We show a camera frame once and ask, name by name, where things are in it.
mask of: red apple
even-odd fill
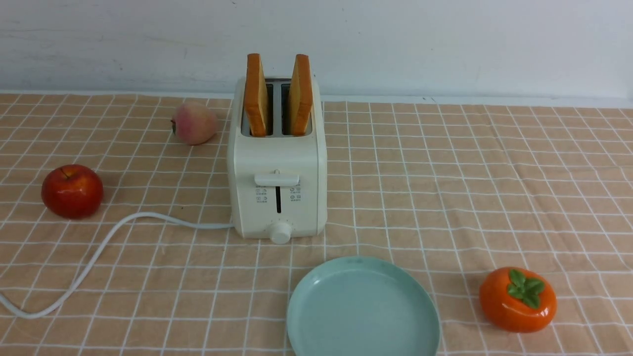
[[[66,219],[84,219],[103,201],[103,183],[90,168],[71,164],[48,173],[42,183],[42,201],[53,213]]]

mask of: toaster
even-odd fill
[[[265,77],[272,129],[254,137],[244,109],[246,77],[235,89],[227,148],[233,224],[247,239],[316,236],[327,221],[327,149],[318,84],[311,80],[313,105],[305,135],[287,127],[291,78]]]

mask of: bread slice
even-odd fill
[[[268,132],[268,90],[259,53],[251,53],[246,63],[246,85],[244,88],[244,110],[251,125],[251,135],[264,137]]]
[[[293,136],[306,134],[308,120],[312,112],[312,71],[310,59],[305,54],[297,54],[294,60],[294,70],[290,82],[290,133]]]

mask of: orange persimmon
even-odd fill
[[[479,303],[494,325],[512,333],[533,333],[556,315],[556,293],[545,278],[518,267],[492,271],[479,287]]]

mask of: green leaf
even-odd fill
[[[526,294],[523,296],[525,305],[532,309],[538,309],[541,306],[541,299],[536,294]]]
[[[545,283],[538,278],[528,278],[525,280],[525,292],[539,295],[545,290]]]
[[[522,287],[525,284],[525,274],[522,274],[516,269],[510,270],[510,280],[517,287]]]
[[[508,294],[516,299],[523,299],[523,293],[514,284],[508,284]]]

